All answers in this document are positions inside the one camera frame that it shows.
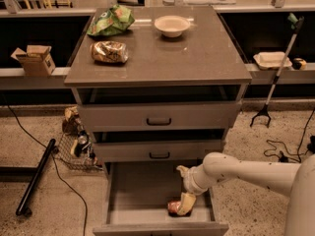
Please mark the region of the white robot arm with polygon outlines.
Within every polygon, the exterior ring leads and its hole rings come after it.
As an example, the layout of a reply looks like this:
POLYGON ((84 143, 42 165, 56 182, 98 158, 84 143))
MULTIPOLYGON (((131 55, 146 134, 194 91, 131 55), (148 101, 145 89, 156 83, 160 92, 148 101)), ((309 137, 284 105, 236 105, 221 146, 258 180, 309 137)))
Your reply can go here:
POLYGON ((281 163, 239 160, 211 152, 198 166, 179 165, 176 169, 186 190, 181 194, 178 215, 187 214, 196 197, 217 183, 240 179, 289 197, 284 236, 315 236, 315 155, 302 163, 281 163))

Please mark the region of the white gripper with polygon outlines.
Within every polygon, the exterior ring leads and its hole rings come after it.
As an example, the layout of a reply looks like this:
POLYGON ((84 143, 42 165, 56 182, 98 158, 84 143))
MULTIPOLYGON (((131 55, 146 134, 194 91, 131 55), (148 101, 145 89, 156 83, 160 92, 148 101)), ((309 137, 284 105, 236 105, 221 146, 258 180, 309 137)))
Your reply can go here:
POLYGON ((196 202, 196 196, 200 196, 209 189, 209 178, 202 165, 191 168, 178 165, 176 170, 183 179, 183 185, 188 193, 181 194, 178 215, 186 215, 196 202))

